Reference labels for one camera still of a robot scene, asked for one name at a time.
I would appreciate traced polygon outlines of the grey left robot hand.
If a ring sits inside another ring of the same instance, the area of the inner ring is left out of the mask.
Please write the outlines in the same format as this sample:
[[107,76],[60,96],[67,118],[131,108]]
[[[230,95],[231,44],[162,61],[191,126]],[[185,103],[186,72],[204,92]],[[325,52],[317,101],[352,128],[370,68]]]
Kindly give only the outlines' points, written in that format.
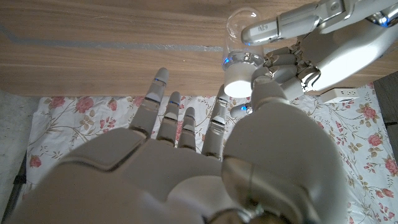
[[269,75],[288,100],[324,90],[367,67],[397,40],[397,0],[324,0],[249,23],[240,41],[254,47],[282,39],[253,77]]

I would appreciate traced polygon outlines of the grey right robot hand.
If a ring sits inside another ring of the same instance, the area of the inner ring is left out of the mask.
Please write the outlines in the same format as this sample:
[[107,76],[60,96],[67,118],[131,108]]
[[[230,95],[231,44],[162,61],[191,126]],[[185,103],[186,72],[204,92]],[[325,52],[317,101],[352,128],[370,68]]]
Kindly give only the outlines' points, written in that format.
[[343,223],[347,186],[336,144],[292,106],[268,75],[252,79],[253,112],[223,139],[219,92],[201,152],[193,108],[178,126],[161,68],[128,128],[108,131],[58,161],[8,223]]

